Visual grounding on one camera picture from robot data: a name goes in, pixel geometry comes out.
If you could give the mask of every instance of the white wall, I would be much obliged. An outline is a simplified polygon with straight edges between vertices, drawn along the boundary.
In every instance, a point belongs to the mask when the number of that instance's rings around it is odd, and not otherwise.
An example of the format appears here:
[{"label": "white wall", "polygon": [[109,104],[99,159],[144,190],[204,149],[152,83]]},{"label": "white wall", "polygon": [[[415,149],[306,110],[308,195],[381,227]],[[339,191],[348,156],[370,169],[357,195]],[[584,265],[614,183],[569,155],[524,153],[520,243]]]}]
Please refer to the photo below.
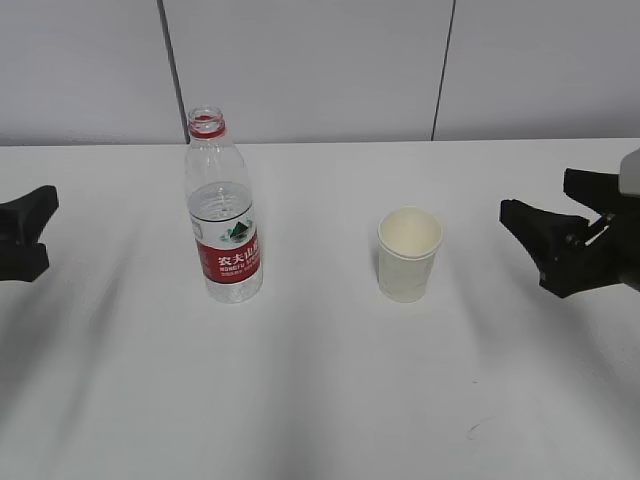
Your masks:
[{"label": "white wall", "polygon": [[153,0],[7,0],[0,145],[184,141]]},{"label": "white wall", "polygon": [[458,0],[437,140],[640,136],[638,0]]},{"label": "white wall", "polygon": [[[164,0],[240,142],[426,140],[453,0]],[[0,145],[181,143],[154,0],[0,14]],[[640,2],[457,0],[437,140],[640,136]]]},{"label": "white wall", "polygon": [[165,0],[187,108],[241,142],[426,140],[452,0]]}]

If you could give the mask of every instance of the tabletop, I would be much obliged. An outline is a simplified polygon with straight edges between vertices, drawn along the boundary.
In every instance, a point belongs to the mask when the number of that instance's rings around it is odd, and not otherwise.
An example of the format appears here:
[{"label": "tabletop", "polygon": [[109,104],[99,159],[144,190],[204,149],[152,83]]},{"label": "tabletop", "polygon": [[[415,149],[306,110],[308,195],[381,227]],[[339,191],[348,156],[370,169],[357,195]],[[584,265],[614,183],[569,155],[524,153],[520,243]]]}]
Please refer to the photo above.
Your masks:
[{"label": "tabletop", "polygon": [[[0,202],[55,185],[51,268],[0,284],[0,478],[637,479],[640,318],[560,300],[500,200],[594,218],[567,167],[640,140],[241,145],[264,285],[210,299],[184,146],[6,147]],[[378,290],[376,227],[445,234],[427,295]]]}]

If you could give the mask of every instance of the paper cup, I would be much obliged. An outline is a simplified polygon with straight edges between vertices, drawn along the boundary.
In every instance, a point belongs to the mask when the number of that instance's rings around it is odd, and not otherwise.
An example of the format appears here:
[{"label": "paper cup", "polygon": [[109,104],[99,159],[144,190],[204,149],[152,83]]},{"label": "paper cup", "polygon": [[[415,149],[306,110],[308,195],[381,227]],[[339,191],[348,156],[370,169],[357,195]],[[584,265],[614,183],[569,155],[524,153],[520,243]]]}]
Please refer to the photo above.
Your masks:
[{"label": "paper cup", "polygon": [[378,284],[391,300],[420,300],[442,241],[442,224],[416,207],[388,214],[378,226]]}]

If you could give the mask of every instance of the clear plastic bottle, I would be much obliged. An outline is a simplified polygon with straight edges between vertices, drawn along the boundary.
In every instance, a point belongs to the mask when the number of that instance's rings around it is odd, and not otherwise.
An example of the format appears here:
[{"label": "clear plastic bottle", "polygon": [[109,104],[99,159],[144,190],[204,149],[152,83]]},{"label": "clear plastic bottle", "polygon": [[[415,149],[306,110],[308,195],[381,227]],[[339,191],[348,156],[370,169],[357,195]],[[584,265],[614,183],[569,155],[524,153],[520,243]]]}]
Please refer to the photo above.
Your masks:
[{"label": "clear plastic bottle", "polygon": [[243,302],[262,285],[247,168],[219,109],[191,110],[189,133],[185,192],[207,290],[220,302]]}]

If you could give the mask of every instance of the red bottle label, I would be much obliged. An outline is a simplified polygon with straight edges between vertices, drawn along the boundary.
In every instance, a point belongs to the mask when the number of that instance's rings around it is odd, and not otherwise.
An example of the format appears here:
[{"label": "red bottle label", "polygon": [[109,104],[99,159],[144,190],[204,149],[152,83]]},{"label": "red bottle label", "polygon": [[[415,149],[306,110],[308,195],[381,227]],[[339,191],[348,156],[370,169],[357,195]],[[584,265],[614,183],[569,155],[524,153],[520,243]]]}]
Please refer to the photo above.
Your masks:
[{"label": "red bottle label", "polygon": [[238,283],[260,267],[260,250],[253,207],[224,221],[191,215],[202,271],[217,283]]},{"label": "red bottle label", "polygon": [[256,273],[260,266],[258,234],[241,247],[233,250],[218,250],[199,241],[198,253],[205,276],[217,283],[238,283]]}]

